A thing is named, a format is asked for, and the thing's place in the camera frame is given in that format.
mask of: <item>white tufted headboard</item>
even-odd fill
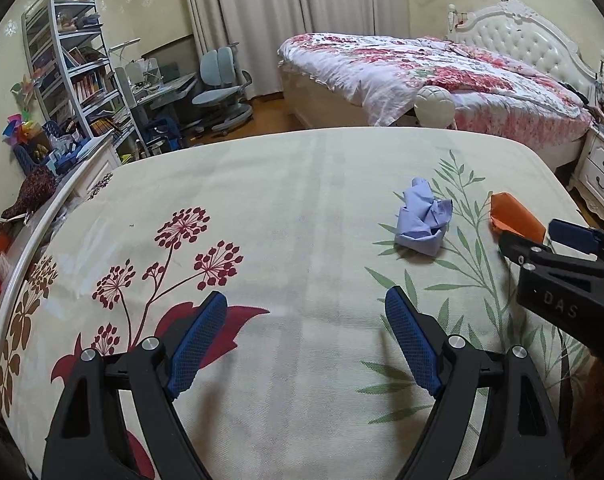
[[[595,103],[595,70],[579,56],[579,47],[556,25],[518,0],[470,12],[464,23],[449,6],[447,39],[505,54],[568,83]]]

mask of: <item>curtain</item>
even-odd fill
[[[277,50],[305,32],[408,37],[408,0],[189,0],[199,55],[239,42],[249,97],[279,92]]]

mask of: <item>metal bolt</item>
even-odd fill
[[[460,337],[458,335],[451,335],[448,338],[448,344],[453,348],[464,348],[464,346],[466,346],[466,341],[463,337]]]
[[[142,341],[144,350],[155,350],[160,345],[160,340],[157,337],[147,337]]]
[[[86,362],[93,361],[93,359],[95,359],[95,350],[93,350],[92,348],[87,348],[80,355],[80,359]]]
[[[526,351],[526,348],[524,348],[523,346],[514,346],[513,355],[520,359],[524,359],[524,357],[526,357],[528,355],[528,352]]]

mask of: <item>blue gripper pad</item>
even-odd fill
[[[199,364],[224,326],[226,307],[224,294],[216,294],[203,306],[202,312],[180,341],[171,360],[171,378],[166,385],[173,399],[191,387]]]
[[[554,242],[572,247],[584,254],[596,254],[599,241],[592,229],[569,224],[562,220],[552,220],[548,225],[548,235]]]
[[[437,376],[437,354],[424,336],[403,298],[393,288],[386,293],[386,317],[419,386],[433,397],[442,388]]]

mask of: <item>bed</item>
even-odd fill
[[[415,176],[455,197],[436,260],[393,244],[399,197]],[[487,221],[500,191],[544,224],[584,224],[529,148],[469,132],[308,130],[117,168],[0,312],[0,418],[39,476],[82,349],[125,351],[220,290],[227,323],[175,403],[211,476],[395,478],[433,404],[382,316],[379,298],[396,283],[448,333],[485,349],[527,347],[568,431],[572,406],[560,397],[578,402],[590,354],[514,303],[517,267],[498,255]],[[485,401],[478,394],[456,475]],[[124,415],[141,472],[156,478],[130,397]]]
[[[279,51],[290,111],[308,128],[415,124],[419,89],[435,85],[450,89],[458,129],[522,142],[552,170],[578,158],[590,115],[556,83],[594,104],[596,74],[577,45],[518,0],[459,16],[451,6],[448,41],[291,38]]]

